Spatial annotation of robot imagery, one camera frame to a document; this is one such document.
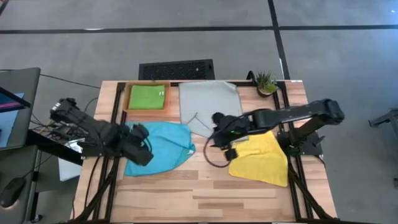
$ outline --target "small succulent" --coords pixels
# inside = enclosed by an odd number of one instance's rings
[[[271,77],[271,72],[265,73],[265,71],[260,71],[257,74],[256,82],[259,88],[263,89],[267,93],[273,93],[276,91],[276,79]]]

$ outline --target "black cable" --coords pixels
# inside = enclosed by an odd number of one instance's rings
[[[229,164],[231,163],[231,161],[228,161],[228,163],[225,164],[225,165],[217,165],[217,164],[212,163],[212,162],[209,160],[209,158],[207,157],[207,153],[206,153],[206,147],[207,147],[207,144],[210,142],[210,140],[212,140],[216,134],[218,134],[218,133],[224,131],[230,124],[232,124],[232,123],[235,122],[236,120],[239,120],[239,119],[241,119],[241,118],[247,117],[247,116],[249,116],[250,114],[253,114],[253,112],[254,112],[254,111],[250,111],[250,112],[248,112],[248,113],[242,114],[241,116],[238,116],[238,117],[235,118],[235,119],[232,119],[223,129],[213,132],[213,134],[211,134],[211,136],[206,140],[205,147],[203,147],[203,155],[204,155],[204,157],[205,157],[205,160],[206,160],[210,165],[212,165],[213,167],[224,168],[224,167],[229,166]]]
[[[85,108],[85,112],[87,111],[88,106],[89,106],[93,101],[95,101],[95,100],[98,100],[98,97],[93,98],[92,100],[90,100],[90,101],[87,103],[87,106],[86,106],[86,108]]]
[[[72,220],[75,219],[75,196],[72,199]]]
[[[82,119],[80,119],[78,116],[76,116],[75,114],[73,114],[71,111],[58,110],[56,113],[59,113],[59,112],[61,112],[61,111],[65,111],[65,112],[67,112],[67,113],[70,113],[72,116],[74,116],[74,117],[75,117],[78,121],[80,121],[80,122],[86,122],[84,117],[83,117]],[[96,130],[93,126],[92,126],[92,129],[93,129],[93,131],[96,133],[96,135],[97,135],[97,137],[98,137],[99,145],[100,145],[100,147],[101,147],[101,150],[103,151],[103,150],[104,150],[104,146],[103,146],[103,142],[102,142],[101,136],[100,136],[100,134],[97,132],[97,130]],[[94,170],[95,170],[95,168],[96,168],[96,166],[97,166],[97,163],[98,163],[99,159],[100,159],[100,157],[97,157],[97,159],[95,160],[93,169],[91,170],[90,178],[88,179],[88,186],[87,186],[86,197],[85,197],[85,208],[86,208],[86,206],[87,206],[88,192],[90,191],[91,180],[92,180],[92,178],[93,178]]]
[[[225,164],[225,165],[217,165],[217,164],[212,163],[212,162],[209,160],[209,158],[207,157],[206,147],[207,147],[207,144],[210,142],[210,140],[211,140],[213,137],[214,137],[214,133],[207,139],[207,141],[206,141],[206,143],[205,143],[205,147],[203,148],[203,155],[205,156],[206,161],[207,161],[210,165],[212,165],[213,167],[218,167],[218,168],[228,167],[229,164],[231,163],[231,161],[228,161],[228,163]]]
[[[40,75],[42,75],[42,76],[44,76],[44,77],[48,77],[48,78],[54,78],[54,79],[56,79],[56,80],[61,80],[61,81],[68,82],[68,83],[73,83],[73,84],[76,84],[76,85],[82,85],[82,86],[87,86],[87,87],[91,87],[91,88],[100,89],[100,87],[98,87],[98,86],[93,86],[93,85],[87,85],[87,84],[84,84],[84,83],[73,82],[73,81],[65,80],[65,79],[63,79],[63,78],[53,77],[53,76],[51,76],[51,75],[44,75],[44,74],[40,74]]]
[[[145,136],[145,133],[141,129],[137,128],[137,130],[142,134],[142,136]],[[149,152],[152,152],[152,144],[150,143],[148,137],[142,140],[146,144],[145,140],[148,142],[147,146],[149,147]]]
[[[25,178],[28,174],[30,174],[32,171],[34,171],[36,168],[40,167],[43,163],[47,162],[50,158],[52,157],[52,155],[48,156],[48,158],[46,158],[43,162],[41,162],[39,165],[35,166],[33,169],[31,169],[30,171],[28,171],[28,173],[26,173],[25,175],[23,175],[21,178]]]
[[[86,197],[85,197],[85,208],[87,207],[88,192],[90,191],[91,180],[93,179],[94,170],[95,170],[95,167],[97,166],[99,159],[100,159],[100,157],[98,156],[97,160],[95,160],[93,169],[91,170],[90,178],[88,179],[88,186],[87,186]]]
[[[315,158],[321,161],[321,163],[326,167],[325,161],[323,161],[323,159],[319,155],[313,155],[313,156],[315,156]]]
[[[39,125],[45,126],[33,113],[32,116],[37,120],[37,122],[39,122]]]
[[[31,123],[34,123],[34,124],[37,124],[37,125],[40,125],[40,126],[43,126],[43,124],[39,124],[39,123],[37,123],[36,121],[30,121]]]
[[[37,127],[34,127],[34,128],[32,128],[32,129],[29,129],[29,130],[31,130],[31,131],[36,131],[37,129],[40,129],[40,128],[47,128],[47,131],[46,132],[49,132],[49,130],[48,130],[48,127],[49,126],[37,126]]]

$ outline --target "green cloth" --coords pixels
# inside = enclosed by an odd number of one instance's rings
[[[131,88],[129,109],[132,110],[159,110],[163,109],[165,87],[133,85]]]

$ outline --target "yellow cloth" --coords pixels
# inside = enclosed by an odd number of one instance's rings
[[[230,175],[287,186],[287,158],[271,131],[249,136],[233,147],[238,158],[229,165]]]

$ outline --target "teal towel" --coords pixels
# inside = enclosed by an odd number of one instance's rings
[[[130,128],[133,124],[135,122],[126,122]],[[168,122],[141,124],[148,129],[148,140],[152,145],[154,158],[146,166],[128,161],[124,175],[140,176],[166,172],[178,167],[195,153],[188,126]]]

